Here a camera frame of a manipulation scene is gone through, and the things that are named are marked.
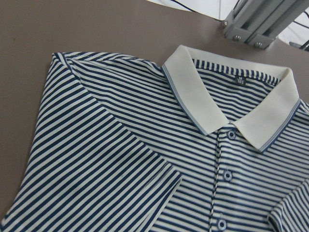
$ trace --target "white collar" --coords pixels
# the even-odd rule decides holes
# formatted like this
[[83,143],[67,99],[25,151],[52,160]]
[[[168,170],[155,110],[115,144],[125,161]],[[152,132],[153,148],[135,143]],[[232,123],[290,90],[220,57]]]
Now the white collar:
[[[262,71],[281,81],[251,112],[229,122],[205,88],[192,59],[244,72]],[[204,135],[232,123],[261,152],[280,135],[300,102],[292,70],[286,67],[227,58],[180,45],[162,68],[178,102]]]

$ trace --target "bolt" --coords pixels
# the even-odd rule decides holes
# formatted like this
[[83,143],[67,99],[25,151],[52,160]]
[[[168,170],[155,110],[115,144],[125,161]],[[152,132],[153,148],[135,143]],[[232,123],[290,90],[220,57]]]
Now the bolt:
[[263,43],[261,43],[261,42],[256,42],[254,44],[254,47],[256,47],[256,48],[261,48],[262,46],[263,46]]
[[233,37],[233,40],[234,40],[234,41],[239,41],[239,40],[241,40],[241,36],[240,36],[240,35],[235,35],[235,36]]
[[227,27],[227,21],[224,21],[224,22],[222,23],[222,27],[223,27],[223,28],[226,28],[226,27]]

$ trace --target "blue button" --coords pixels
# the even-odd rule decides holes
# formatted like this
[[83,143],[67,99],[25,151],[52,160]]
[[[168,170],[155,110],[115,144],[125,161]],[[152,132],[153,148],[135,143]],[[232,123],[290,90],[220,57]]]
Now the blue button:
[[223,178],[225,181],[230,182],[232,180],[232,172],[229,170],[225,170],[223,172]]
[[231,130],[227,132],[227,136],[229,139],[235,139],[236,138],[236,133],[235,131]]
[[217,226],[220,231],[224,231],[226,229],[226,221],[224,219],[220,219]]

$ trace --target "brown surface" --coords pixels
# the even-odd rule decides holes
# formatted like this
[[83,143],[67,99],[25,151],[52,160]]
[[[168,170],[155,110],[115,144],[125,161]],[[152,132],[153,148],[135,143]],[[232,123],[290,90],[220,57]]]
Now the brown surface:
[[0,25],[0,218],[23,178],[53,52],[119,52],[161,65],[184,44],[291,67],[309,102],[308,52],[280,41],[266,51],[228,41],[209,17],[145,0],[1,0]]

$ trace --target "black label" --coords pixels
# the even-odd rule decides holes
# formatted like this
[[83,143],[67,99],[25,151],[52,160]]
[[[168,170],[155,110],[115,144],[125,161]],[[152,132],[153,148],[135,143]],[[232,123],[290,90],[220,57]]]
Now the black label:
[[235,76],[235,83],[239,86],[245,86],[246,85],[246,77]]

